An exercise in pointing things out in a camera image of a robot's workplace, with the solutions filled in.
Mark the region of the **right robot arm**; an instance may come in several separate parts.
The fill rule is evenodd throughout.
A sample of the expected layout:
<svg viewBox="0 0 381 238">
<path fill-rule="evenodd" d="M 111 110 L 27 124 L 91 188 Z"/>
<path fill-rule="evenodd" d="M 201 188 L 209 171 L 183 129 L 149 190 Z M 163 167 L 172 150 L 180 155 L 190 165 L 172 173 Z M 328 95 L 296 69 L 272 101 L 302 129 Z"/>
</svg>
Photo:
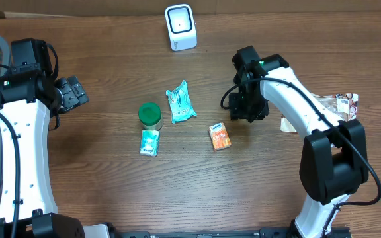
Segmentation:
<svg viewBox="0 0 381 238">
<path fill-rule="evenodd" d="M 350 237 L 348 229 L 332 223 L 339 205 L 368 180 L 362 124 L 345 121 L 322 105 L 278 54 L 260 58 L 248 46 L 237 51 L 232 63 L 238 91 L 230 89 L 223 96 L 229 100 L 230 118 L 262 120 L 274 104 L 304 141 L 299 175 L 307 196 L 302 210 L 287 231 L 265 228 L 262 236 L 275 232 L 281 237 Z"/>
</svg>

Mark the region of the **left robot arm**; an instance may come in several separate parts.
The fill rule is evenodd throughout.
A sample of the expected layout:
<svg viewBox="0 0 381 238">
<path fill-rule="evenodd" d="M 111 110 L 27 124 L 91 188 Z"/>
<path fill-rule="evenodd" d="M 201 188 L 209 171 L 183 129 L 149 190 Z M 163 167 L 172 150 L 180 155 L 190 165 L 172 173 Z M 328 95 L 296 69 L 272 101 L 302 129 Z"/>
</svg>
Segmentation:
<svg viewBox="0 0 381 238">
<path fill-rule="evenodd" d="M 82 84 L 58 76 L 57 53 L 44 40 L 0 37 L 0 49 L 0 237 L 115 237 L 107 223 L 59 214 L 50 185 L 50 120 L 89 102 Z"/>
</svg>

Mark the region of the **orange white tissue pack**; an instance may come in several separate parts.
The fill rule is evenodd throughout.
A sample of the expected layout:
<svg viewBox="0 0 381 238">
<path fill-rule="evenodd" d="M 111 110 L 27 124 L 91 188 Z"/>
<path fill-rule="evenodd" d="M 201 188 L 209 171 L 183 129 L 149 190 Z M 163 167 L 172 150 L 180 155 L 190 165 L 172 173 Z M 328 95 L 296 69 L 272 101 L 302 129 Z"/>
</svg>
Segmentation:
<svg viewBox="0 0 381 238">
<path fill-rule="evenodd" d="M 232 143 L 223 122 L 214 124 L 208 128 L 211 142 L 215 151 L 231 147 Z"/>
</svg>

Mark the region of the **blue Kleenex tissue pack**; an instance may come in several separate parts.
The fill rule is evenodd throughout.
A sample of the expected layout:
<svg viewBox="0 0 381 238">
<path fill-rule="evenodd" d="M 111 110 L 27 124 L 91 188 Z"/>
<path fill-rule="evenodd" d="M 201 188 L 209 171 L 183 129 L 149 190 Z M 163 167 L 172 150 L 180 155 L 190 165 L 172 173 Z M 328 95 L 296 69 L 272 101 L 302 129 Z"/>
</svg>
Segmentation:
<svg viewBox="0 0 381 238">
<path fill-rule="evenodd" d="M 140 155 L 156 157 L 159 148 L 159 136 L 158 130 L 142 130 Z"/>
</svg>

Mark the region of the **green lid jar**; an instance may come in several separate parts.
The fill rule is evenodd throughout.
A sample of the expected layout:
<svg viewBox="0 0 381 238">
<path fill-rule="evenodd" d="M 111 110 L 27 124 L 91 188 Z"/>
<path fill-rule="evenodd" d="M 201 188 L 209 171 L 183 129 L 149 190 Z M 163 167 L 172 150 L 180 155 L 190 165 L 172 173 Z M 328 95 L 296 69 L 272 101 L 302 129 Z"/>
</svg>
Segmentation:
<svg viewBox="0 0 381 238">
<path fill-rule="evenodd" d="M 160 107 L 154 102 L 145 102 L 138 111 L 138 118 L 146 130 L 160 130 L 163 117 Z"/>
</svg>

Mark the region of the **beige plastic pouch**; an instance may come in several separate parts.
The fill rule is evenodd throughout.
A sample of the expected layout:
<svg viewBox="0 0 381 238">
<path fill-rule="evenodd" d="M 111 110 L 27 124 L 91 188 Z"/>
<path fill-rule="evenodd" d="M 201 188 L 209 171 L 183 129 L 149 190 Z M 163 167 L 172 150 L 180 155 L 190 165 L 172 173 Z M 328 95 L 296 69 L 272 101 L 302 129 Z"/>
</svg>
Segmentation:
<svg viewBox="0 0 381 238">
<path fill-rule="evenodd" d="M 357 117 L 359 95 L 356 93 L 339 93 L 336 95 L 319 96 L 313 94 L 324 107 L 340 116 L 344 121 Z"/>
</svg>

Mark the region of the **teal tissue pack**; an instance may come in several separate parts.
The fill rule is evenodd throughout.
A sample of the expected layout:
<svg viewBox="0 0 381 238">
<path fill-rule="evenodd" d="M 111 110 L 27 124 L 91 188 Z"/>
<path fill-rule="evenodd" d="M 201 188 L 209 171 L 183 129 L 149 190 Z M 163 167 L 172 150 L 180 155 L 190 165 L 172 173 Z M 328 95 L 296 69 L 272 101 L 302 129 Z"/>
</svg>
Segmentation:
<svg viewBox="0 0 381 238">
<path fill-rule="evenodd" d="M 182 80 L 182 83 L 172 91 L 166 90 L 165 95 L 171 109 L 171 122 L 173 124 L 186 121 L 192 116 L 197 116 L 192 106 L 188 85 L 185 80 Z"/>
</svg>

